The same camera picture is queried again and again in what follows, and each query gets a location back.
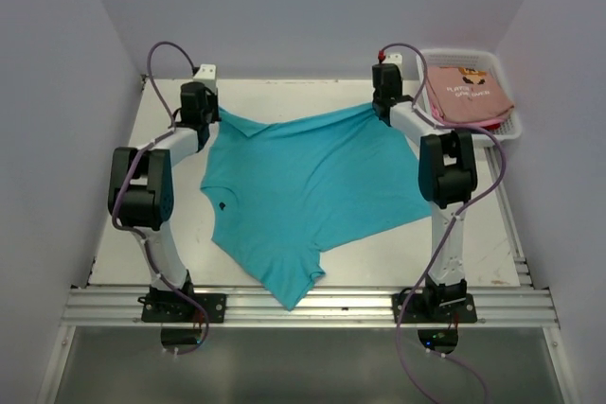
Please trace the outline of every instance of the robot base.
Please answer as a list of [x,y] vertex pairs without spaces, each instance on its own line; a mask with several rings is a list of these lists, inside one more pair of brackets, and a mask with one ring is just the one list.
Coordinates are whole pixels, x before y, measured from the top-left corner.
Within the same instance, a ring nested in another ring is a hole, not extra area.
[[[394,313],[394,321],[398,322],[401,306],[410,290],[403,290],[391,296],[391,308]],[[403,324],[450,324],[457,319],[459,324],[475,324],[477,313],[475,303],[471,294],[465,295],[465,300],[443,307],[429,308],[422,293],[415,293],[404,312],[401,322]]]

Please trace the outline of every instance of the printed graphic on shirt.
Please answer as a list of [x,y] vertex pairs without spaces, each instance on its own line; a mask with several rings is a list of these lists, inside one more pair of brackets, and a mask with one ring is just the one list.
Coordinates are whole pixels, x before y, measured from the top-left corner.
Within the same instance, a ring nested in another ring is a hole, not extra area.
[[478,71],[472,68],[463,68],[462,66],[458,67],[458,71],[463,75],[463,82],[471,85],[482,85],[486,82],[484,77],[486,76],[486,71]]

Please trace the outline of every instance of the cable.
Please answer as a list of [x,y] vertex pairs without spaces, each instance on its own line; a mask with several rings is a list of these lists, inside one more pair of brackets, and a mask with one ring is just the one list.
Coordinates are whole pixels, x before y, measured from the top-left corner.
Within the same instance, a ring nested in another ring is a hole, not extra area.
[[[423,78],[419,87],[419,90],[417,91],[417,93],[415,94],[413,101],[412,101],[412,106],[413,106],[413,110],[415,112],[415,114],[421,118],[425,123],[427,123],[428,125],[439,129],[439,130],[450,130],[452,128],[456,128],[456,129],[466,129],[466,130],[471,130],[473,132],[479,132],[482,134],[485,134],[490,141],[492,141],[492,143],[494,144],[494,146],[497,148],[500,156],[501,156],[501,169],[499,172],[499,175],[497,176],[497,178],[494,180],[494,182],[492,183],[491,186],[489,186],[485,191],[483,191],[482,193],[478,194],[477,196],[475,196],[474,198],[470,199],[469,201],[465,202],[458,210],[456,210],[454,212],[454,216],[451,218],[448,226],[446,227],[446,230],[444,231],[444,235],[442,236],[442,239],[440,240],[440,242],[438,243],[436,250],[434,251],[434,253],[432,254],[429,263],[427,264],[427,267],[425,268],[425,270],[423,271],[423,273],[421,274],[421,276],[419,277],[419,280],[417,281],[417,283],[413,286],[413,288],[410,290],[410,292],[408,292],[406,298],[404,299],[404,302],[401,305],[401,311],[400,314],[398,315],[398,321],[396,323],[396,347],[398,350],[398,357],[400,359],[400,364],[402,369],[404,370],[404,372],[406,373],[406,375],[410,378],[410,380],[413,382],[413,384],[415,385],[415,387],[417,387],[417,389],[423,393],[428,399],[430,399],[432,402],[439,404],[439,401],[437,400],[436,397],[434,397],[428,390],[426,390],[421,384],[420,382],[417,381],[417,379],[413,376],[409,365],[406,363],[406,360],[404,358],[403,355],[403,351],[402,351],[402,346],[401,346],[401,321],[402,321],[402,317],[403,314],[406,310],[406,307],[408,306],[408,304],[410,303],[410,300],[412,299],[412,296],[414,293],[416,293],[416,291],[420,288],[420,285],[422,284],[423,280],[427,277],[427,274],[429,273],[429,271],[431,270],[432,266],[434,265],[434,263],[436,262],[437,256],[439,255],[440,251],[442,250],[442,248],[444,247],[444,244],[446,243],[446,240],[448,239],[448,236],[450,235],[450,233],[453,231],[454,227],[455,227],[455,223],[457,222],[457,218],[465,211],[467,210],[469,207],[471,207],[472,205],[474,205],[476,202],[484,199],[486,196],[488,196],[492,191],[494,191],[498,185],[503,181],[503,178],[505,177],[505,171],[507,169],[507,157],[505,155],[505,150],[503,149],[503,146],[501,145],[501,143],[499,142],[499,140],[496,138],[496,136],[494,134],[492,134],[491,132],[480,128],[480,127],[476,127],[474,125],[468,125],[468,124],[453,124],[453,123],[442,123],[442,124],[438,124],[435,121],[429,119],[428,117],[425,116],[425,113],[423,113],[422,111],[419,110],[419,108],[417,108],[417,102],[419,101],[419,96],[420,93],[422,92],[422,90],[425,88],[425,85],[427,83],[427,61],[425,60],[425,57],[422,55],[422,53],[414,46],[410,45],[410,44],[405,44],[405,43],[392,43],[392,44],[388,44],[387,46],[385,46],[384,48],[382,48],[379,51],[379,55],[378,55],[378,59],[379,62],[384,61],[385,59],[385,51],[390,48],[390,47],[395,47],[395,46],[403,46],[403,47],[407,47],[409,49],[412,49],[420,58],[421,62],[422,62],[422,66],[423,66]],[[434,355],[441,357],[441,354],[435,351],[431,351]],[[463,367],[464,369],[466,369],[467,371],[469,371],[470,373],[472,373],[477,380],[480,382],[480,385],[482,386],[482,389],[484,391],[484,403],[489,403],[490,402],[490,392],[489,392],[489,388],[488,388],[488,384],[486,383],[486,381],[480,376],[480,374],[478,372],[476,372],[470,365],[468,365],[467,363],[465,363],[463,360],[457,359],[455,357],[452,356],[446,356],[445,357],[446,360],[457,364],[461,367]]]
[[148,70],[148,78],[150,78],[150,83],[151,83],[151,87],[153,87],[153,91],[155,92],[155,94],[158,96],[158,99],[160,99],[160,102],[162,103],[162,106],[164,107],[164,109],[166,110],[167,114],[170,117],[170,128],[175,128],[176,124],[175,124],[175,120],[172,117],[172,112],[170,111],[169,108],[169,104],[166,102],[166,100],[164,99],[164,97],[162,97],[162,94],[160,93],[160,89],[158,89],[158,86],[155,83],[155,78],[153,77],[153,72],[152,70],[152,57],[153,57],[153,53],[155,52],[155,50],[160,47],[160,46],[171,46],[174,47],[175,49],[181,51],[181,54],[183,54],[185,56],[185,58],[187,59],[187,61],[189,62],[189,66],[191,66],[191,74],[194,75],[196,72],[196,67],[193,64],[193,61],[191,60],[191,57],[188,55],[188,53],[185,51],[185,49],[183,47],[181,47],[179,44],[177,43],[173,43],[173,42],[158,42],[155,45],[153,45],[150,49],[150,52],[148,52],[148,58],[147,58],[147,70]]
[[176,131],[176,123],[175,123],[175,119],[172,116],[172,113],[170,112],[170,108],[168,103],[164,100],[164,97],[162,97],[162,94],[160,93],[160,90],[158,89],[158,86],[155,83],[155,79],[153,77],[153,73],[152,73],[152,56],[153,56],[153,52],[160,47],[161,45],[169,45],[172,47],[177,48],[178,50],[180,50],[183,55],[186,57],[187,61],[189,62],[189,64],[191,65],[191,71],[192,73],[195,71],[194,69],[194,65],[193,62],[191,61],[191,58],[189,57],[189,55],[187,54],[187,52],[178,44],[175,44],[173,42],[159,42],[156,43],[154,46],[151,47],[150,52],[148,54],[148,59],[147,59],[147,67],[148,67],[148,76],[150,78],[150,83],[151,86],[153,87],[153,90],[155,91],[155,93],[158,95],[158,98],[160,99],[160,102],[162,103],[162,105],[164,106],[165,110],[167,111],[167,113],[169,114],[170,117],[170,130],[168,132],[165,132],[161,135],[159,135],[158,137],[156,137],[155,139],[153,139],[147,146],[139,149],[136,153],[136,155],[133,158],[133,162],[131,163],[128,172],[126,173],[126,177],[124,178],[124,182],[122,183],[122,186],[120,187],[119,191],[117,192],[117,196],[116,196],[116,203],[114,205],[114,210],[112,210],[112,225],[118,230],[118,231],[125,231],[125,232],[130,232],[133,235],[135,235],[136,237],[139,237],[141,240],[141,243],[143,245],[143,249],[145,251],[145,257],[147,258],[148,263],[150,264],[150,268],[151,270],[158,276],[158,278],[160,279],[160,281],[170,290],[172,290],[175,294],[177,294],[179,297],[181,297],[181,299],[183,299],[184,301],[186,301],[187,303],[189,303],[190,305],[192,305],[193,307],[196,308],[197,311],[199,311],[199,313],[201,313],[204,317],[204,322],[205,322],[205,330],[203,332],[202,338],[198,341],[198,343],[194,346],[192,346],[189,349],[183,350],[183,351],[179,351],[178,349],[174,350],[174,353],[177,355],[185,355],[185,354],[189,354],[195,350],[197,350],[206,340],[206,337],[208,336],[208,331],[210,329],[210,325],[209,325],[209,317],[208,317],[208,313],[206,312],[206,310],[202,307],[202,305],[200,305],[198,302],[196,302],[194,299],[192,299],[191,297],[189,297],[188,295],[185,295],[184,293],[181,292],[180,289],[178,289],[176,286],[174,286],[159,270],[159,268],[157,267],[157,265],[155,264],[154,260],[153,260],[153,256],[152,256],[152,250],[150,248],[150,244],[148,242],[148,237],[145,235],[145,233],[143,231],[141,231],[140,229],[137,229],[136,227],[129,227],[129,226],[123,226],[118,222],[118,218],[117,218],[117,214],[120,212],[120,207],[122,206],[122,203],[124,202],[124,195],[126,194],[126,191],[129,187],[129,183],[131,181],[131,179],[134,176],[134,172],[136,170],[136,167],[138,166],[139,162],[141,161],[141,158],[143,157],[143,154],[152,149],[157,143],[163,141],[164,139],[171,137],[173,134],[175,134]]

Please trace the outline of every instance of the black mounting plate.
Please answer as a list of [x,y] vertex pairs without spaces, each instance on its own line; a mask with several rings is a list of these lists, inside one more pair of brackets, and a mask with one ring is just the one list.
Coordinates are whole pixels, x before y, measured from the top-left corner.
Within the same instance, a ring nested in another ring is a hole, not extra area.
[[[208,322],[210,324],[222,324],[227,308],[227,295],[224,293],[194,293],[189,295],[208,313]],[[141,321],[145,323],[157,324],[175,324],[182,322],[192,322],[190,314],[167,313],[166,311],[154,309],[148,305],[143,306]]]
[[[391,309],[394,314],[394,322],[398,322],[405,293],[394,293],[391,296]],[[459,324],[475,324],[477,313],[475,303],[470,293],[465,295],[465,303],[445,307],[440,311],[430,313],[425,308],[425,300],[421,293],[415,293],[408,302],[407,311],[404,312],[401,322],[403,324],[449,324],[458,315]]]

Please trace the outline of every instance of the white table surface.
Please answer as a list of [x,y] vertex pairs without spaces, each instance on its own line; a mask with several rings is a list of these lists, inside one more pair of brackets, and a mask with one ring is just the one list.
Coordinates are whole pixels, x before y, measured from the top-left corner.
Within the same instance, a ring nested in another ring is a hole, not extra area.
[[[158,81],[173,109],[179,106],[179,88],[183,82]],[[418,86],[417,81],[406,81],[404,91],[412,93]],[[231,113],[274,123],[369,102],[372,85],[370,80],[219,79],[219,91],[220,104]],[[152,86],[146,84],[130,145],[147,143],[165,131],[168,124],[166,112]],[[200,181],[218,128],[211,126],[211,138],[205,149],[173,170],[172,231],[195,285],[260,286],[211,241],[214,213],[200,191]],[[492,178],[482,149],[476,149],[476,160],[477,191],[481,191],[489,186]],[[470,286],[520,285],[510,243],[499,201],[492,193],[470,209],[465,221],[464,265]],[[430,254],[431,221],[426,218],[322,253],[320,266],[326,276],[316,282],[316,287],[412,285]],[[89,284],[147,286],[149,283],[149,271],[137,241],[132,235],[115,230],[108,216]]]

